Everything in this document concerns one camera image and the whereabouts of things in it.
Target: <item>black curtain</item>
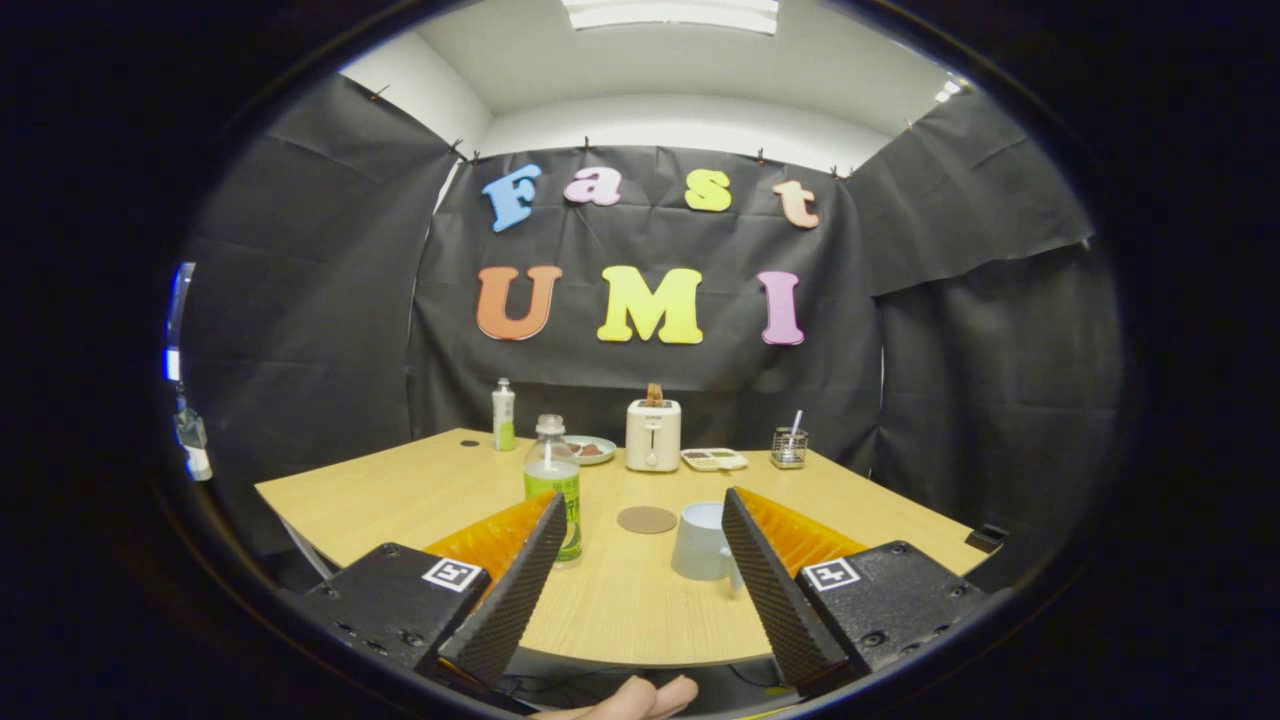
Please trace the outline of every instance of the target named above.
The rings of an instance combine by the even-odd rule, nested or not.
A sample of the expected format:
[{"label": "black curtain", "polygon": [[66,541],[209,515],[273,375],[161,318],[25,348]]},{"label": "black curtain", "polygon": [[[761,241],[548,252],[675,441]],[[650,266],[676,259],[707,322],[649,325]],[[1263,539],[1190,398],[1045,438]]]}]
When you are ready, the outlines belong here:
[{"label": "black curtain", "polygon": [[1043,151],[954,96],[847,181],[884,337],[873,479],[1010,532],[1007,584],[1098,488],[1123,354],[1107,256]]},{"label": "black curtain", "polygon": [[[532,214],[494,232],[488,183],[529,164]],[[576,205],[563,196],[586,167],[622,173],[613,206]],[[698,168],[730,177],[723,213],[690,209],[686,176]],[[772,187],[800,181],[815,195],[814,229],[792,225]],[[508,377],[517,393],[516,432],[530,436],[536,416],[557,413],[571,433],[622,442],[626,405],[649,382],[684,407],[685,447],[767,447],[774,425],[805,410],[812,447],[867,471],[879,407],[879,337],[861,243],[847,193],[829,173],[759,163],[723,152],[667,147],[595,147],[521,152],[460,169],[435,215],[419,270],[411,351],[415,437],[453,427],[488,429],[489,393]],[[509,318],[529,309],[532,265],[557,265],[561,277],[543,331],[525,341],[498,341],[476,325],[477,273],[512,266]],[[667,270],[690,268],[698,287],[700,345],[639,336],[596,340],[604,323],[609,265],[639,268],[650,291]],[[799,346],[765,345],[763,270],[795,273]]]},{"label": "black curtain", "polygon": [[454,159],[332,77],[257,137],[200,215],[182,366],[212,488],[248,546],[292,547],[253,484],[410,439],[413,268]]}]

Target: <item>bottle cap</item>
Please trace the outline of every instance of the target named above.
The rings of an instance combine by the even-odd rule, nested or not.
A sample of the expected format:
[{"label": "bottle cap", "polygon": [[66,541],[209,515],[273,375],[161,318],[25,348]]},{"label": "bottle cap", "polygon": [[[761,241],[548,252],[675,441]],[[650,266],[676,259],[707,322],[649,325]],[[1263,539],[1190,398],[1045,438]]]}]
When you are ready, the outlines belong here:
[{"label": "bottle cap", "polygon": [[535,429],[544,436],[564,434],[564,419],[559,415],[539,415]]}]

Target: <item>finger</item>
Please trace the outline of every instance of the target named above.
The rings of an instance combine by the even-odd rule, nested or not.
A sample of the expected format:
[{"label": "finger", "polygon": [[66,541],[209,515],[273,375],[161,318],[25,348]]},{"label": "finger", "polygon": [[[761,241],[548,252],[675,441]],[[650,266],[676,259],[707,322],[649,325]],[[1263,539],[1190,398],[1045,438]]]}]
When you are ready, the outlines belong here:
[{"label": "finger", "polygon": [[695,697],[698,697],[698,683],[681,675],[658,691],[658,697],[653,703],[653,710],[649,711],[649,717],[652,720],[671,717],[687,707]]},{"label": "finger", "polygon": [[657,701],[658,689],[653,683],[632,675],[618,692],[582,715],[581,720],[646,720]]},{"label": "finger", "polygon": [[536,717],[538,720],[577,720],[593,710],[595,710],[594,705],[588,707],[575,707],[572,710],[544,710],[541,712],[534,712],[530,717]]}]

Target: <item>table surface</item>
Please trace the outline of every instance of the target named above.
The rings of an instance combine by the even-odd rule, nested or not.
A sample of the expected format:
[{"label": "table surface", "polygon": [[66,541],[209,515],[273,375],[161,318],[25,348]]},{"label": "table surface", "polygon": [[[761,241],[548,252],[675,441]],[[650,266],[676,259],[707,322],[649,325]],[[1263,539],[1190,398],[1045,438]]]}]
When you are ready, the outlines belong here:
[{"label": "table surface", "polygon": [[[462,441],[479,441],[466,447]],[[489,433],[456,429],[392,450],[257,486],[266,502],[338,565],[380,543],[431,542],[524,497],[524,459],[493,450]],[[635,505],[677,516],[691,502],[723,501],[741,486],[850,538],[876,547],[902,539],[956,574],[986,555],[968,544],[970,529],[809,452],[805,468],[780,470],[768,451],[742,451],[749,466],[696,473],[628,470],[623,450],[581,468],[582,561],[552,570],[521,646],[612,665],[694,666],[771,653],[744,589],[727,579],[687,580],[671,570],[676,530],[643,536],[616,518]]]}]

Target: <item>ceiling light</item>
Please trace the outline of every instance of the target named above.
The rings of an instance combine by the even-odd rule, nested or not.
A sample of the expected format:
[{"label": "ceiling light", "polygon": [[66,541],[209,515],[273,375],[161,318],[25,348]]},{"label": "ceiling light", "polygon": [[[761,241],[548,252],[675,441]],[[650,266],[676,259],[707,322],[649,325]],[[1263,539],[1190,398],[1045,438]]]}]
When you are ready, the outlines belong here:
[{"label": "ceiling light", "polygon": [[777,0],[562,0],[573,29],[637,23],[690,23],[774,35]]}]

